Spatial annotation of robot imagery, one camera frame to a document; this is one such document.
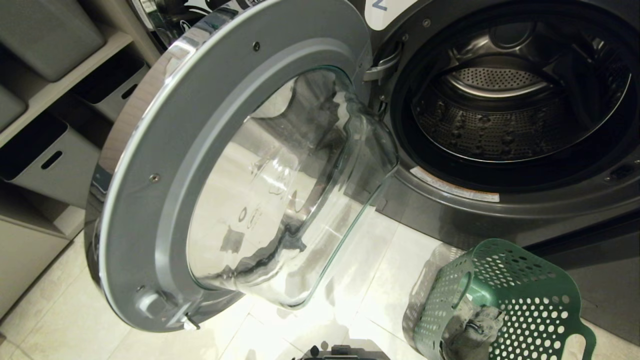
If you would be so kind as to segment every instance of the warning label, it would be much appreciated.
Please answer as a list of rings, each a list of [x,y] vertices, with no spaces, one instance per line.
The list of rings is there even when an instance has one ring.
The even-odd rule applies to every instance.
[[[442,191],[451,193],[453,195],[466,197],[468,199],[480,200],[480,201],[500,202],[499,193],[479,192],[477,190],[471,190],[471,189],[463,188],[458,185],[453,185],[451,183],[440,180],[439,178],[429,174],[421,167],[415,167],[410,171],[413,175],[415,175],[425,183],[433,186],[434,188],[438,188]]]

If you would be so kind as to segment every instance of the washing machine door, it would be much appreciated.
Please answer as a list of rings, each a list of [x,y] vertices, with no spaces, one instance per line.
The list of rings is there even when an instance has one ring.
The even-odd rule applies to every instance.
[[[244,293],[309,300],[397,165],[360,102],[370,64],[345,0],[220,8],[169,48],[115,123],[87,205],[90,270],[120,318],[174,331]]]

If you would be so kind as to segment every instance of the laundry basket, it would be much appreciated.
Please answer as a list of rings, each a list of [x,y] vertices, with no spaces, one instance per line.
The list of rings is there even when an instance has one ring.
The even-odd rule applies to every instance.
[[[440,341],[463,297],[506,314],[489,359],[560,360],[572,334],[586,340],[591,359],[596,338],[580,320],[580,292],[559,267],[508,241],[489,239],[444,266],[413,335],[429,360],[440,359]]]

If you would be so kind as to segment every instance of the front-load washing machine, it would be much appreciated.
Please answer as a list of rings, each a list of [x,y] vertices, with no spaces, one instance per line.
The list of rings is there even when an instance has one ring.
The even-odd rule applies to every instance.
[[[144,3],[170,46],[85,232],[134,327],[197,327],[242,293],[303,306],[375,207],[467,249],[640,204],[635,0]]]

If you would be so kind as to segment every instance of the floor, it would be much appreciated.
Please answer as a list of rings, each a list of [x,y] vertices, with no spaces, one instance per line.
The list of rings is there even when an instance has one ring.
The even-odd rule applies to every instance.
[[[290,360],[313,345],[341,343],[382,351],[390,360],[424,359],[406,340],[415,302],[425,295],[417,285],[428,282],[447,256],[459,254],[376,213],[302,310],[245,297],[199,331],[152,334],[130,328],[111,311],[90,279],[82,236],[0,325],[7,337],[0,360]],[[595,359],[640,359],[639,347],[592,328]]]

